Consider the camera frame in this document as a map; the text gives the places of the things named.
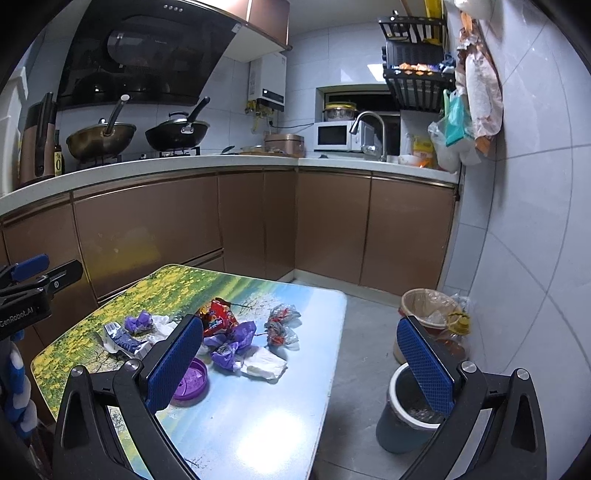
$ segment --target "wok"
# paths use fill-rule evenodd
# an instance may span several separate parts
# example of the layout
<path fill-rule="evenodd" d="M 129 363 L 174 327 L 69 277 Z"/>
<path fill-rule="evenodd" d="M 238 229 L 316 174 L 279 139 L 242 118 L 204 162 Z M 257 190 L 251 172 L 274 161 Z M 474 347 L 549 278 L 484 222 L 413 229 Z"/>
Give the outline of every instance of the wok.
<path fill-rule="evenodd" d="M 168 114 L 169 120 L 150 128 L 146 131 L 146 140 L 157 151 L 184 150 L 196 147 L 205 137 L 209 124 L 195 120 L 201 110 L 210 102 L 211 98 L 204 97 L 195 109 L 187 112 L 172 112 Z M 181 115 L 182 118 L 171 118 Z"/>
<path fill-rule="evenodd" d="M 76 160 L 85 162 L 116 157 L 129 146 L 134 137 L 135 125 L 116 121 L 128 100 L 129 95 L 121 96 L 108 122 L 101 118 L 98 125 L 78 130 L 66 139 L 68 150 Z"/>

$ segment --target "range hood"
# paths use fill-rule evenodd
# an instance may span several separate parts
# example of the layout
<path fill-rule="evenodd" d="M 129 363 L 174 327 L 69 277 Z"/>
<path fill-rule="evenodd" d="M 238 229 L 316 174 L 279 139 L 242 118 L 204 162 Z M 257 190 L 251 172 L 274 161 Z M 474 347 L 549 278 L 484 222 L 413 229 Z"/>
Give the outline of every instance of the range hood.
<path fill-rule="evenodd" d="M 131 102 L 197 103 L 241 24 L 179 0 L 92 0 L 61 74 L 58 109 Z"/>

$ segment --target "plastic bag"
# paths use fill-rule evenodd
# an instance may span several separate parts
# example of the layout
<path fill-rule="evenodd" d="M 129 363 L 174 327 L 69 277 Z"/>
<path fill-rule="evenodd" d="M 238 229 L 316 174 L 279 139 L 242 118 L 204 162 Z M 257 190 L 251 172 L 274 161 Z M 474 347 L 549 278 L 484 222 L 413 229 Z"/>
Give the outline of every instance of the plastic bag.
<path fill-rule="evenodd" d="M 445 136 L 446 146 L 458 153 L 474 147 L 470 112 L 457 92 L 450 95 Z"/>
<path fill-rule="evenodd" d="M 460 157 L 458 154 L 450 150 L 446 146 L 445 140 L 445 125 L 447 121 L 441 119 L 438 122 L 431 122 L 427 128 L 429 136 L 431 136 L 431 142 L 437 154 L 437 164 L 443 169 L 450 173 L 455 173 L 460 168 Z"/>
<path fill-rule="evenodd" d="M 454 0 L 453 3 L 472 18 L 490 20 L 492 17 L 491 0 Z"/>
<path fill-rule="evenodd" d="M 503 123 L 503 97 L 495 69 L 478 49 L 466 57 L 466 88 L 474 137 L 496 135 Z"/>

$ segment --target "crumpled purple wrapper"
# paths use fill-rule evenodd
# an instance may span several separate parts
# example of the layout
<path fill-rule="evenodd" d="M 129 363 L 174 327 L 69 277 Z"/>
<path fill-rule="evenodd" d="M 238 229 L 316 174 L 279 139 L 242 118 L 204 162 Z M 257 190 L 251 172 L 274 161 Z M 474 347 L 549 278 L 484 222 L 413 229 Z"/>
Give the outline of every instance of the crumpled purple wrapper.
<path fill-rule="evenodd" d="M 152 316 L 146 310 L 142 310 L 137 318 L 131 315 L 126 317 L 124 326 L 125 330 L 135 335 L 147 332 L 152 328 Z"/>
<path fill-rule="evenodd" d="M 252 343 L 256 332 L 255 322 L 244 322 L 235 326 L 229 333 L 218 333 L 203 339 L 204 345 L 214 348 L 212 361 L 226 370 L 236 371 L 240 365 L 236 362 L 236 354 L 245 352 Z"/>

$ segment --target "water heater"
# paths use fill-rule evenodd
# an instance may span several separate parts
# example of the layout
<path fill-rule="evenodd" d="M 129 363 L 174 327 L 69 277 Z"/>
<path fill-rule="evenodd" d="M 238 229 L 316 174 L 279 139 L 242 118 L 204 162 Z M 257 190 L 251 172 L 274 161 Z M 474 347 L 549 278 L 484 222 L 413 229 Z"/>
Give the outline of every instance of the water heater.
<path fill-rule="evenodd" d="M 282 112 L 285 109 L 285 70 L 287 59 L 281 53 L 268 53 L 251 62 L 248 101 Z"/>

